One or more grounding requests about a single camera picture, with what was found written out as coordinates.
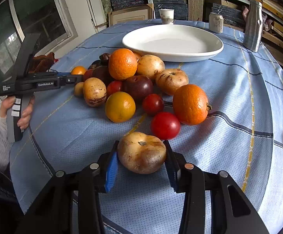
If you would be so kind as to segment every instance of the pile of fruit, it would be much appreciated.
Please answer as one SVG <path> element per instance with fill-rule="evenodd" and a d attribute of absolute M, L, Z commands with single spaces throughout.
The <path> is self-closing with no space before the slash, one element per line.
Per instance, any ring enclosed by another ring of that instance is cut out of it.
<path fill-rule="evenodd" d="M 105 103 L 106 116 L 112 122 L 125 122 L 135 113 L 136 104 L 154 116 L 151 131 L 154 136 L 133 132 L 125 135 L 118 146 L 120 162 L 136 173 L 153 173 L 166 156 L 161 140 L 169 140 L 180 132 L 180 123 L 196 125 L 203 122 L 211 110 L 205 92 L 189 84 L 188 76 L 179 68 L 165 69 L 164 62 L 154 55 L 133 53 L 121 48 L 111 55 L 104 53 L 86 70 L 75 67 L 71 74 L 82 74 L 83 81 L 75 85 L 74 94 L 84 97 L 90 107 Z M 173 113 L 163 112 L 164 101 L 153 93 L 156 85 L 173 96 Z"/>

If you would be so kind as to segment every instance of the window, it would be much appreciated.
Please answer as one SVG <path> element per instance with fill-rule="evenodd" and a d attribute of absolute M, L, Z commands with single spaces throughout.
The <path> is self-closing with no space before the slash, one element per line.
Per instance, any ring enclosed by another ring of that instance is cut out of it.
<path fill-rule="evenodd" d="M 0 84 L 11 76 L 26 34 L 35 32 L 41 33 L 38 54 L 77 37 L 64 0 L 4 0 L 0 4 Z"/>
<path fill-rule="evenodd" d="M 0 4 L 0 83 L 11 76 L 20 45 L 8 0 L 5 0 Z"/>

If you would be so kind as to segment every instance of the white plate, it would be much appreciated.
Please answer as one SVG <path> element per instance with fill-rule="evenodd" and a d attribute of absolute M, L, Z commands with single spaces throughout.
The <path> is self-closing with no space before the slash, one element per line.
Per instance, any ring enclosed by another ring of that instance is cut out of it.
<path fill-rule="evenodd" d="M 209 59 L 223 48 L 214 34 L 192 26 L 157 25 L 126 34 L 122 43 L 141 55 L 152 54 L 163 61 L 189 62 Z"/>

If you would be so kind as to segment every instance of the silver thermos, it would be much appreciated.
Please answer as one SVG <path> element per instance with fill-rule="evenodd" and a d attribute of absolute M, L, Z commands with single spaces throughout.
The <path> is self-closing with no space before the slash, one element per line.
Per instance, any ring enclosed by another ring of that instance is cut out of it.
<path fill-rule="evenodd" d="M 262 4 L 250 0 L 250 10 L 247 14 L 243 45 L 252 52 L 257 53 L 263 33 Z"/>

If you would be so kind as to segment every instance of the human hand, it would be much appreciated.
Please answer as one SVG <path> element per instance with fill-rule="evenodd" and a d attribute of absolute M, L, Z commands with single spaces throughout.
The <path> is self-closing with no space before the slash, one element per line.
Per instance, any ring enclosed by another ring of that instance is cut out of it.
<path fill-rule="evenodd" d="M 0 117 L 5 118 L 7 114 L 7 110 L 11 108 L 16 100 L 15 96 L 7 97 L 2 101 L 1 108 L 0 108 Z M 17 122 L 17 126 L 20 129 L 26 129 L 29 126 L 29 122 L 31 119 L 31 113 L 33 111 L 33 104 L 34 104 L 35 97 L 32 96 L 27 108 L 22 112 L 21 118 Z"/>

